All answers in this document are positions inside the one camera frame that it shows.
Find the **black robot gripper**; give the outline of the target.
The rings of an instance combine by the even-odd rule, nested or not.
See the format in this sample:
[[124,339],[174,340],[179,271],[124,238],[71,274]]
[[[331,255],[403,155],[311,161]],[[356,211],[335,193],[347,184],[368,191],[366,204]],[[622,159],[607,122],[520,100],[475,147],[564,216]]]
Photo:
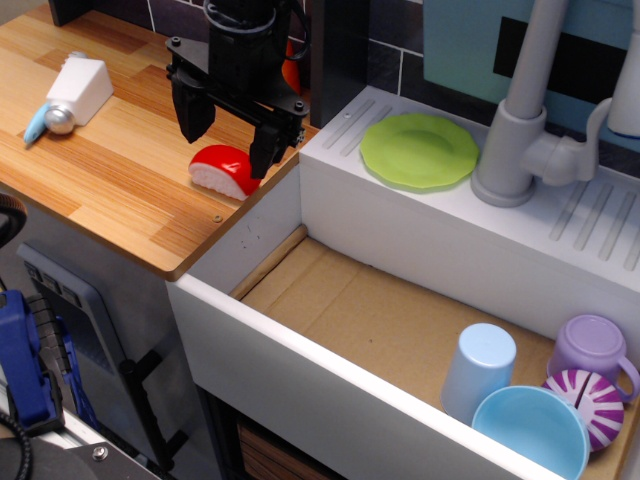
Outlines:
[[[183,137],[194,143],[211,127],[216,108],[255,127],[251,177],[264,179],[286,150],[300,143],[308,106],[282,74],[291,18],[308,33],[297,1],[206,1],[205,41],[167,40],[172,99]],[[304,43],[291,60],[306,55]]]

